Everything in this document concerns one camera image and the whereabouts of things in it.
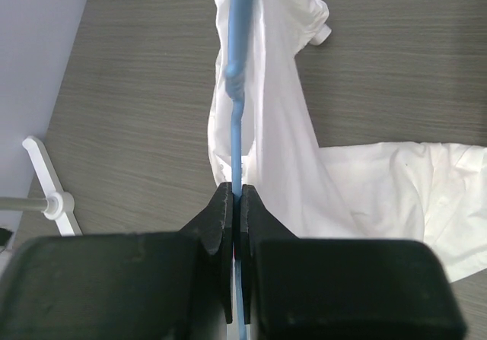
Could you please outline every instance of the white stand base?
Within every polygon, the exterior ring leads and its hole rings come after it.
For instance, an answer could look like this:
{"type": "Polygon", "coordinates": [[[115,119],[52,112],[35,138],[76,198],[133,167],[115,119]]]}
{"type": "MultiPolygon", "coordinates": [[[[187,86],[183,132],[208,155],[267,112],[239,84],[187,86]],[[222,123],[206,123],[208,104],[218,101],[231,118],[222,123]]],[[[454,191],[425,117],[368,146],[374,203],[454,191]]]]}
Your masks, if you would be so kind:
{"type": "Polygon", "coordinates": [[[62,189],[44,144],[38,138],[30,136],[22,142],[22,146],[29,153],[37,178],[46,195],[47,209],[43,211],[46,218],[55,221],[61,236],[82,235],[73,214],[75,200],[71,194],[62,189]]]}

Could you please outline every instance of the wrinkled cloth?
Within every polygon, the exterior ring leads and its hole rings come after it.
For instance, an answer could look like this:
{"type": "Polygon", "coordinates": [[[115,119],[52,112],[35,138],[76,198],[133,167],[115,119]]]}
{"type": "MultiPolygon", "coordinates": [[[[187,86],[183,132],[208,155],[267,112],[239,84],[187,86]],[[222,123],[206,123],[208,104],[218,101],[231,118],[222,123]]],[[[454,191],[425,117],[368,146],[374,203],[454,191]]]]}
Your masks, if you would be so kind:
{"type": "MultiPolygon", "coordinates": [[[[221,50],[208,120],[217,184],[231,181],[224,89],[230,0],[215,0],[221,50]]],[[[242,125],[243,183],[299,237],[406,238],[451,281],[487,267],[487,149],[381,143],[319,148],[294,56],[328,18],[321,0],[256,0],[242,125]]]]}

